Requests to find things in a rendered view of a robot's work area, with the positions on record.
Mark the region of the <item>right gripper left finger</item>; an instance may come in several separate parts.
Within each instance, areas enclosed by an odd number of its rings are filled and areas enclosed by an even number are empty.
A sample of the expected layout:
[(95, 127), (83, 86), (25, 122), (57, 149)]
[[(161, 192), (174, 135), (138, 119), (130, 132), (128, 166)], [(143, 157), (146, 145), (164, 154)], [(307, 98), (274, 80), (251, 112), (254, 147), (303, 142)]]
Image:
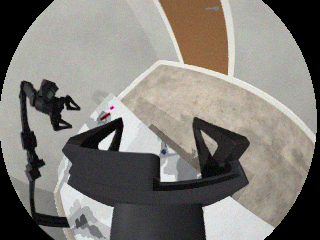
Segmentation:
[(119, 119), (100, 125), (100, 127), (92, 128), (89, 129), (89, 131), (79, 133), (79, 135), (69, 137), (67, 144), (80, 145), (80, 147), (84, 148), (99, 149), (100, 141), (103, 141), (105, 137), (111, 135), (113, 131), (116, 131), (115, 135), (113, 135), (112, 143), (109, 145), (108, 151), (119, 151), (121, 136), (123, 136), (123, 128), (123, 119), (119, 117)]

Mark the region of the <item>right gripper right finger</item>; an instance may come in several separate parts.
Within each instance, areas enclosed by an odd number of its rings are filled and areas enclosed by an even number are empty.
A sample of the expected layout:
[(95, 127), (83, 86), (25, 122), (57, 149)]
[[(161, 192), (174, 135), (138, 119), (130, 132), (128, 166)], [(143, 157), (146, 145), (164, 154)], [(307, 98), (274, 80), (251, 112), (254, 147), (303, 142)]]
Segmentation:
[[(221, 164), (239, 160), (249, 147), (247, 137), (228, 131), (228, 129), (217, 127), (217, 125), (201, 120), (199, 117), (193, 117), (192, 128), (197, 155), (199, 155), (201, 179), (211, 177)], [(207, 145), (205, 145), (200, 129), (217, 143), (217, 149), (213, 156), (209, 152)]]

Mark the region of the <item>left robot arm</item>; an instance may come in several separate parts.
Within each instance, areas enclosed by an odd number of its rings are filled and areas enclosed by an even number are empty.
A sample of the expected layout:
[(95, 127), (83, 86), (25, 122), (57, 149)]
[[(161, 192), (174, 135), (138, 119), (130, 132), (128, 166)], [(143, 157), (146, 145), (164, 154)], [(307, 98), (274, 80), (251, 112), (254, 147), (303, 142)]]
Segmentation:
[[(27, 85), (25, 85), (27, 84)], [(21, 100), (20, 103), (20, 113), (21, 113), (21, 124), (23, 124), (23, 132), (20, 132), (21, 145), (23, 145), (23, 149), (27, 149), (27, 161), (28, 164), (25, 165), (25, 167), (28, 168), (28, 165), (41, 163), (41, 161), (44, 161), (43, 159), (39, 160), (39, 156), (36, 155), (35, 148), (37, 147), (37, 140), (35, 133), (31, 131), (31, 128), (29, 128), (28, 124), (28, 116), (27, 116), (27, 95), (31, 93), (31, 96), (28, 96), (29, 101), (31, 101), (31, 107), (35, 107), (36, 111), (40, 111), (43, 113), (48, 113), (53, 108), (53, 105), (57, 103), (57, 100), (60, 99), (60, 97), (56, 97), (53, 95), (56, 95), (55, 92), (57, 92), (57, 85), (56, 83), (53, 83), (53, 81), (45, 80), (41, 81), (40, 89), (37, 89), (37, 92), (35, 93), (36, 89), (32, 88), (33, 84), (29, 84), (29, 81), (25, 83), (25, 81), (21, 81), (21, 89), (27, 89), (27, 91), (23, 92), (20, 89), (20, 95), (19, 99)], [(32, 88), (32, 89), (31, 89)], [(33, 96), (32, 96), (33, 95)], [(47, 103), (48, 101), (48, 103)], [(43, 105), (41, 105), (43, 104)], [(43, 108), (41, 108), (43, 107)], [(32, 135), (31, 135), (32, 133)], [(29, 149), (32, 148), (32, 149)]]

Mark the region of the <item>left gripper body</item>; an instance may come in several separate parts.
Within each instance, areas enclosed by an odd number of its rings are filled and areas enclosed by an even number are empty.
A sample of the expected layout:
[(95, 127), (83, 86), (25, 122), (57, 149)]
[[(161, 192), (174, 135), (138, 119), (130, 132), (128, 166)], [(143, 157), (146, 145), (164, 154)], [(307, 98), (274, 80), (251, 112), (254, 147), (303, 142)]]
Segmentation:
[[(60, 99), (57, 100), (57, 103), (55, 105), (53, 105), (53, 108), (51, 109), (51, 112), (49, 112), (49, 119), (51, 119), (52, 127), (53, 127), (53, 123), (52, 123), (53, 116), (56, 115), (57, 117), (60, 117), (60, 119), (61, 119), (60, 109), (61, 109), (61, 111), (63, 111), (64, 104), (67, 105), (67, 96), (60, 97)], [(53, 115), (53, 113), (55, 113), (55, 115)]]

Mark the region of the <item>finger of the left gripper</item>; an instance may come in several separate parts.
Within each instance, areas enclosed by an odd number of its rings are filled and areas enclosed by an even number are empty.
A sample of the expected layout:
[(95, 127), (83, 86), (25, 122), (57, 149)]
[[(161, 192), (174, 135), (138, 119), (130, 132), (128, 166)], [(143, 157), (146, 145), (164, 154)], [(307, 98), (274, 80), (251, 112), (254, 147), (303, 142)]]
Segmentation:
[[(75, 105), (76, 108), (71, 107), (71, 104), (69, 103), (72, 103), (73, 105)], [(72, 100), (71, 96), (67, 96), (67, 111), (80, 111), (79, 105), (77, 105), (75, 101)]]
[[(60, 119), (60, 117), (57, 117), (56, 115), (53, 116), (53, 128), (55, 128), (55, 131), (61, 131), (61, 129), (68, 129), (68, 128), (72, 128), (72, 125), (67, 123), (67, 121), (64, 121), (63, 119)], [(65, 125), (59, 125), (57, 123), (60, 124), (65, 124)]]

